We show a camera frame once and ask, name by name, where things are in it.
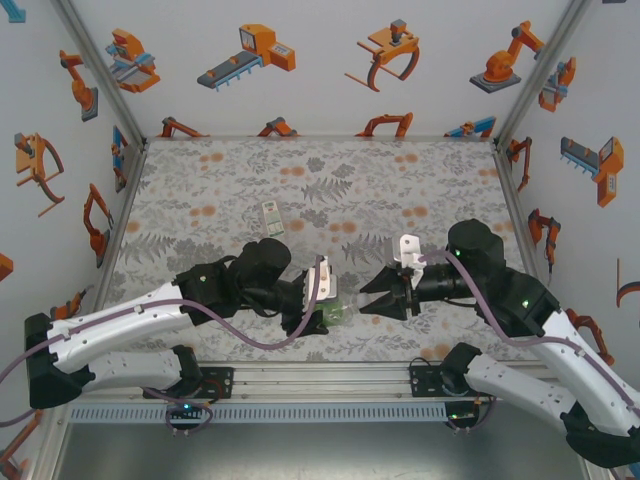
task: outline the white robotic arm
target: white robotic arm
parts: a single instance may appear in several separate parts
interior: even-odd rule
[[[513,403],[563,431],[578,454],[601,467],[640,461],[640,394],[596,355],[544,285],[506,267],[500,237],[468,220],[449,230],[445,252],[420,255],[412,235],[394,241],[388,267],[361,289],[388,293],[362,313],[406,320],[407,312],[420,313],[421,302],[475,297],[476,313],[500,338],[527,348],[562,383],[547,384],[459,343],[440,365],[447,390],[471,387]],[[437,255],[450,263],[427,266]]]
[[[242,254],[196,265],[146,295],[101,312],[53,321],[38,314],[25,321],[32,408],[67,403],[83,392],[139,386],[179,398],[196,391],[202,381],[193,350],[178,345],[160,353],[118,352],[133,342],[168,330],[182,330],[217,320],[232,333],[259,348],[223,319],[238,310],[259,315],[281,314],[288,344],[298,336],[326,334],[316,302],[337,296],[335,275],[326,258],[316,260],[293,282],[279,277],[291,254],[277,240],[245,245]]]

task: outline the purple cable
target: purple cable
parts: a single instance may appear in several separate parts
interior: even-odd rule
[[[503,342],[505,342],[507,345],[522,348],[522,347],[532,347],[534,345],[540,345],[542,343],[560,343],[562,345],[566,345],[567,347],[573,349],[576,352],[579,352],[582,350],[582,347],[577,343],[574,343],[571,340],[567,340],[565,338],[560,338],[560,337],[545,337],[545,338],[527,340],[527,341],[512,340],[504,333],[504,331],[500,327],[500,324],[496,320],[496,317],[493,315],[493,312],[489,308],[489,304],[482,296],[482,293],[480,292],[478,285],[476,285],[476,282],[473,280],[473,278],[471,277],[467,269],[464,268],[464,265],[462,265],[460,260],[458,260],[455,257],[455,255],[453,255],[451,252],[448,252],[446,250],[436,250],[434,252],[427,253],[422,257],[420,257],[420,261],[425,262],[429,259],[433,259],[436,257],[446,258],[456,268],[456,270],[458,270],[458,272],[466,282],[467,286],[469,287],[469,290],[471,290],[471,293],[473,293],[473,296],[476,298],[478,305],[482,310],[482,313],[484,313],[485,318],[489,322],[489,325],[491,325],[491,327],[495,330],[498,337],[500,337],[500,339]],[[613,379],[613,377],[609,375],[609,372],[607,372],[591,355],[588,355],[585,353],[584,359],[611,385],[611,387],[613,387],[613,389],[618,393],[618,395],[620,395],[622,400],[627,404],[628,408],[640,418],[640,408],[635,406],[633,399],[627,394],[627,392],[624,391],[624,389],[620,385],[618,385],[618,383]]]
[[[149,302],[149,303],[141,304],[141,306],[144,307],[144,308],[153,308],[153,307],[159,307],[159,306],[163,306],[163,305],[184,305],[184,306],[192,307],[192,308],[200,310],[201,312],[203,312],[206,315],[208,315],[212,320],[215,320],[216,322],[218,322],[220,325],[222,325],[224,328],[229,330],[233,335],[238,337],[243,342],[245,342],[245,343],[247,343],[247,344],[249,344],[249,345],[251,345],[251,346],[253,346],[255,348],[260,348],[262,350],[278,350],[280,348],[286,347],[287,345],[291,344],[296,338],[298,338],[300,336],[300,334],[304,331],[304,329],[307,327],[307,324],[309,323],[309,321],[311,320],[311,315],[313,315],[313,311],[316,308],[316,300],[318,298],[318,289],[320,288],[320,262],[322,262],[322,258],[323,257],[321,257],[320,255],[318,255],[316,257],[315,276],[314,276],[314,282],[313,282],[313,289],[311,291],[311,302],[309,302],[309,307],[307,308],[307,311],[305,312],[304,316],[302,317],[300,325],[298,325],[298,328],[296,328],[295,331],[289,337],[287,337],[286,339],[284,339],[284,340],[282,340],[281,342],[278,342],[278,343],[265,344],[265,343],[257,342],[255,340],[247,337],[244,333],[240,332],[238,329],[233,327],[229,322],[224,320],[222,317],[220,317],[218,314],[216,314],[213,310],[210,310],[207,307],[205,307],[204,305],[200,305],[199,303],[194,302],[193,300],[185,300],[185,299],[182,299],[182,298],[180,298],[180,299],[178,299],[178,298],[169,299],[169,300],[158,300],[158,301],[155,301],[155,302]],[[77,327],[70,328],[69,329],[69,335],[80,333],[83,330],[86,330],[87,328],[95,327],[96,325],[103,324],[105,322],[108,322],[109,320],[113,320],[115,318],[120,318],[120,317],[122,317],[124,315],[128,315],[128,314],[133,313],[133,312],[135,312],[134,307],[130,307],[130,308],[125,308],[123,310],[119,310],[117,312],[110,313],[109,315],[105,315],[104,317],[96,318],[95,320],[93,320],[91,322],[83,323],[82,325],[78,325]],[[49,345],[52,345],[52,344],[54,344],[56,342],[64,340],[64,338],[65,338],[65,336],[62,335],[62,334],[56,335],[55,337],[49,338],[49,339],[45,340],[44,342],[41,342],[41,343],[35,345],[34,347],[31,347],[29,350],[27,350],[26,352],[24,352],[23,354],[18,356],[13,362],[11,362],[0,373],[0,384],[2,384],[2,382],[4,382],[4,380],[9,376],[9,374],[13,370],[15,370],[15,368],[18,365],[20,365],[22,362],[24,362],[27,358],[29,358],[33,354],[39,352],[40,350],[48,347]],[[171,398],[171,397],[167,397],[167,398],[169,398],[170,400],[168,400],[168,401],[171,401],[172,403],[175,403],[175,401],[176,401],[175,398]],[[10,427],[12,425],[15,425],[16,423],[19,423],[22,420],[30,417],[34,412],[35,412],[34,409],[30,409],[30,410],[24,412],[23,414],[17,416],[16,418],[13,418],[11,420],[7,420],[5,422],[0,422],[0,428],[5,428],[5,427]]]
[[[287,345],[293,343],[293,341],[300,336],[300,334],[307,327],[307,324],[311,320],[311,315],[313,315],[313,311],[316,308],[316,299],[318,298],[318,289],[320,288],[320,262],[322,261],[322,257],[316,257],[316,265],[315,265],[315,277],[313,282],[313,289],[311,290],[311,302],[309,303],[309,307],[305,312],[302,320],[300,321],[300,325],[298,328],[294,330],[294,332],[284,340],[278,343],[260,343],[252,338],[247,337],[244,333],[239,331],[225,319],[223,319],[220,315],[218,315],[213,310],[205,307],[204,305],[199,304],[198,302],[194,302],[193,300],[185,300],[183,298],[171,298],[168,300],[157,300],[155,302],[143,303],[141,306],[143,308],[154,308],[154,307],[163,307],[167,305],[183,305],[185,307],[195,308],[200,312],[207,315],[211,320],[215,320],[224,328],[229,330],[233,335],[238,337],[240,340],[245,342],[252,347],[259,348],[261,350],[279,350],[280,348],[284,348]]]

